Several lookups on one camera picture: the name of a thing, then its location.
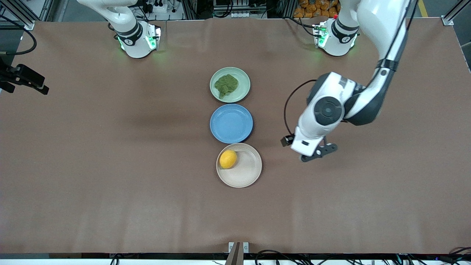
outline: beige plate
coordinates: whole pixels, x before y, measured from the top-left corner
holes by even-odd
[[[230,169],[222,169],[219,164],[221,154],[226,150],[237,153],[237,162]],[[262,159],[252,146],[245,143],[234,143],[226,146],[218,155],[216,170],[219,178],[234,188],[245,188],[252,185],[262,172]]]

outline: green plate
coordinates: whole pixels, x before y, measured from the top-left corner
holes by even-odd
[[[239,81],[239,85],[233,92],[225,95],[223,98],[220,99],[219,91],[214,87],[214,84],[217,80],[219,80],[225,75],[232,75],[233,77],[235,77],[237,81]],[[245,96],[247,96],[250,90],[250,79],[249,76],[241,69],[236,67],[226,67],[213,74],[209,83],[209,88],[211,90],[212,95],[218,100],[225,103],[234,103],[242,100],[243,98],[245,98]]]

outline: blue plate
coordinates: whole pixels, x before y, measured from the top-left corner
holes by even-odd
[[[238,104],[225,104],[212,114],[209,126],[216,139],[231,144],[249,137],[253,119],[246,108]]]

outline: black circular joint cover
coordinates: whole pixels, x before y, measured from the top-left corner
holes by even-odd
[[[337,122],[342,116],[342,104],[336,98],[325,97],[319,99],[314,106],[314,117],[320,125],[330,125]]]

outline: white plate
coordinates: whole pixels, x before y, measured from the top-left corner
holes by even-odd
[[[219,80],[221,77],[225,75],[232,75],[239,84],[237,85],[237,88],[225,95],[223,98],[219,98],[219,90],[214,87],[214,84],[216,83],[217,80]],[[212,95],[217,98],[219,101],[225,102],[225,103],[234,103],[242,100],[247,96],[250,90],[250,78],[249,76],[242,71],[242,69],[236,68],[236,67],[225,67],[223,69],[218,70],[216,73],[213,74],[211,77],[210,83],[209,83],[209,88],[211,90]]]
[[[226,150],[237,153],[237,161],[230,169],[222,169],[219,164],[221,154]],[[262,159],[252,146],[246,143],[234,143],[226,146],[218,155],[216,170],[221,180],[234,188],[245,188],[252,185],[262,172]]]

